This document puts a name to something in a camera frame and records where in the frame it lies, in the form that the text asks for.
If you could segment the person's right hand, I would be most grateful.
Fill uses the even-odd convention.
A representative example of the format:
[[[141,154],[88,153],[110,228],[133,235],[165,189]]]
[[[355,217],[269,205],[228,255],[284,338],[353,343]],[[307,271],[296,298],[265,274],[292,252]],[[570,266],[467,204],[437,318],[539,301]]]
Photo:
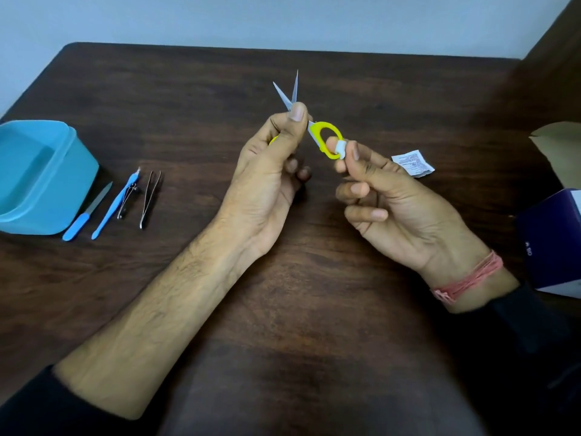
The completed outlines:
[[[336,198],[346,207],[378,207],[389,212],[383,222],[350,224],[381,254],[419,275],[443,252],[489,248],[446,199],[398,164],[396,173],[371,178],[343,175],[344,182],[336,189]]]

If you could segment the person's left hand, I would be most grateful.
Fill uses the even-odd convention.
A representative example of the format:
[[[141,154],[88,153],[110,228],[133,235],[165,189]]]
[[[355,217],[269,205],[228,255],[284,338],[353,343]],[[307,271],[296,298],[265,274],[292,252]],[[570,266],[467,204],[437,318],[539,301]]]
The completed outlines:
[[[268,155],[287,112],[272,115],[243,146],[231,184],[214,218],[238,266],[250,266],[274,245],[296,193],[311,171],[296,157],[277,164]]]

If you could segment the yellow handled small scissors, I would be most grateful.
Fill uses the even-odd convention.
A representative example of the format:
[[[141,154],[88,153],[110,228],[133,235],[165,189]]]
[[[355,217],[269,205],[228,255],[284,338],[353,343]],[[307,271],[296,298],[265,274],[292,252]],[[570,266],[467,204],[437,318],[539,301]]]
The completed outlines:
[[[295,104],[295,102],[297,102],[297,94],[298,94],[298,87],[299,87],[299,72],[296,72],[296,76],[294,79],[294,88],[292,91],[292,95],[290,98],[288,98],[288,96],[280,89],[280,87],[276,84],[276,82],[273,81],[273,85],[275,87],[275,89],[277,90],[282,102],[284,103],[285,107],[287,108],[287,111],[291,111],[292,106]],[[337,160],[337,155],[335,154],[335,148],[334,150],[330,150],[325,142],[325,140],[323,139],[321,133],[323,130],[330,130],[334,133],[335,137],[337,139],[343,139],[343,135],[342,133],[339,131],[339,129],[334,126],[334,124],[328,123],[328,122],[324,122],[324,121],[309,121],[308,126],[307,126],[307,131],[310,134],[311,138],[315,141],[316,145],[318,146],[320,152],[324,153],[324,155],[326,155],[327,158],[329,158],[330,160]]]

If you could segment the person's left forearm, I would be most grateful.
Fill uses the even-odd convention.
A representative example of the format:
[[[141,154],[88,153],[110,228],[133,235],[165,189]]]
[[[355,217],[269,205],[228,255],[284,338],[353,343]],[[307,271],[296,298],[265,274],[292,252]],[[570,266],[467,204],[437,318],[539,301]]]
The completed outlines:
[[[179,357],[240,278],[252,229],[216,217],[127,309],[62,359],[72,393],[121,418],[140,418]]]

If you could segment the person's right forearm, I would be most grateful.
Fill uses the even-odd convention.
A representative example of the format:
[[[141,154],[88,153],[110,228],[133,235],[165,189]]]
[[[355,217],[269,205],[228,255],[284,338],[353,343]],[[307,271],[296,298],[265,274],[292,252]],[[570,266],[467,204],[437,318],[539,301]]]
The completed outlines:
[[[461,252],[443,252],[430,261],[420,275],[430,289],[445,286],[466,276],[491,251],[484,247]],[[515,291],[519,286],[520,281],[503,266],[478,286],[461,295],[454,305],[443,304],[450,313],[467,313]]]

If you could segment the white torn sachet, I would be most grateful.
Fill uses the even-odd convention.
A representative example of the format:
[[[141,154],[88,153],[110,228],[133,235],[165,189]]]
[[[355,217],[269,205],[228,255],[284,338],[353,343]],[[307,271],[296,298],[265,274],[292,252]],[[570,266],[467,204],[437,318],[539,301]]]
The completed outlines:
[[[435,168],[424,159],[419,150],[394,155],[392,161],[414,178],[422,178],[435,172]]]

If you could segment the red thread wristband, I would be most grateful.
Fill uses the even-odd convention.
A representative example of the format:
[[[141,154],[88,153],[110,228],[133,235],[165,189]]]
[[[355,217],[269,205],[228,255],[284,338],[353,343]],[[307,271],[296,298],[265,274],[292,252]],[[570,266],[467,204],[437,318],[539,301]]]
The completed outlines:
[[[445,286],[432,288],[431,293],[445,305],[454,305],[461,295],[478,286],[503,266],[503,259],[492,250],[466,276]]]

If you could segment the silver tweezers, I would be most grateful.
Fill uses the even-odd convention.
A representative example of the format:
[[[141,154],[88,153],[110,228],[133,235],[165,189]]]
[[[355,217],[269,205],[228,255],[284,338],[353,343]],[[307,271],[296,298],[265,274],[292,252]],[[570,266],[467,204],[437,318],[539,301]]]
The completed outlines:
[[[146,221],[148,218],[148,214],[149,214],[149,210],[150,210],[150,206],[152,205],[152,202],[154,200],[154,197],[156,196],[156,191],[157,188],[159,186],[159,183],[161,182],[163,177],[163,173],[161,170],[159,171],[151,171],[149,174],[149,178],[146,184],[146,189],[145,192],[143,194],[143,207],[142,207],[142,213],[141,213],[141,218],[140,218],[140,223],[139,223],[139,228],[140,230],[144,230],[145,225],[146,225]]]

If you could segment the silver nail clipper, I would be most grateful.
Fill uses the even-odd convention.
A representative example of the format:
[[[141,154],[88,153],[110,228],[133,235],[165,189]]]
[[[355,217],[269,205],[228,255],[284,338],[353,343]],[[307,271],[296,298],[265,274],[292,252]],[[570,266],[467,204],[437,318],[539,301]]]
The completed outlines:
[[[123,219],[124,216],[127,213],[127,208],[128,208],[128,201],[130,199],[130,197],[132,197],[133,195],[139,194],[140,189],[138,187],[137,183],[132,183],[131,185],[129,185],[123,192],[123,196],[122,196],[122,200],[119,206],[119,211],[117,212],[117,219]]]

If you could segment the dark blue box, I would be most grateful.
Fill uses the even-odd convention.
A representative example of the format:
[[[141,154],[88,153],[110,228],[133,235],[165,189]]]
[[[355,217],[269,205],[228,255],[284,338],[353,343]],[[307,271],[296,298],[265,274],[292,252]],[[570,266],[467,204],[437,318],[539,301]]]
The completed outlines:
[[[581,190],[561,190],[515,222],[532,287],[581,299]]]

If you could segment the brown paper bag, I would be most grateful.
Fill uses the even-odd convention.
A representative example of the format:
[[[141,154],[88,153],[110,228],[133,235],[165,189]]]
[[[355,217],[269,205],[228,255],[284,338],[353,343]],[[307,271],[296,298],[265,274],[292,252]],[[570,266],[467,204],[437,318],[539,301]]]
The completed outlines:
[[[534,130],[529,139],[547,158],[564,188],[581,190],[581,123],[551,123]]]

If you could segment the black right sleeve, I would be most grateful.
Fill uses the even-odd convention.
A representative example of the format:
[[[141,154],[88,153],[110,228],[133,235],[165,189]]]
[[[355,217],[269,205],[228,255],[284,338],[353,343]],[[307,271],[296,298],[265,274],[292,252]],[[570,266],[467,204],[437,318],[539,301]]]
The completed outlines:
[[[493,436],[581,436],[581,336],[526,283],[446,331]]]

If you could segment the black sleeve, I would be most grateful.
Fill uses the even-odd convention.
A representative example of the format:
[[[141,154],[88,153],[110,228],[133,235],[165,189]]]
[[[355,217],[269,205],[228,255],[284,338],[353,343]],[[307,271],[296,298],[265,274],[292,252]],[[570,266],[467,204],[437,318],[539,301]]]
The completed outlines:
[[[152,419],[129,420],[74,394],[43,368],[0,406],[0,436],[155,436]]]
[[[526,283],[446,331],[493,436],[581,436],[581,336]]]

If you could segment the blue plastic container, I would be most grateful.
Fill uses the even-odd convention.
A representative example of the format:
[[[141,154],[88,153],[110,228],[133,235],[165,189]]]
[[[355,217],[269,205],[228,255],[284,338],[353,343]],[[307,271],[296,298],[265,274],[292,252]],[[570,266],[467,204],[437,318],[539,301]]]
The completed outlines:
[[[62,121],[0,124],[0,232],[53,235],[75,219],[99,170]]]

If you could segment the blue handled nail file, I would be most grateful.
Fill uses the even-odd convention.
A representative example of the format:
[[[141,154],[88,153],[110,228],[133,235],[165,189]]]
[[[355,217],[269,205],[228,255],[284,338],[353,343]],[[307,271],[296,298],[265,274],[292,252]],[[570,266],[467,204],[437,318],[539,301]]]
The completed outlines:
[[[98,207],[104,197],[112,188],[113,182],[108,183],[94,198],[91,204],[81,213],[71,224],[71,226],[62,235],[62,240],[69,242],[73,240],[78,233],[83,229],[84,225],[88,222],[91,217],[92,212]]]

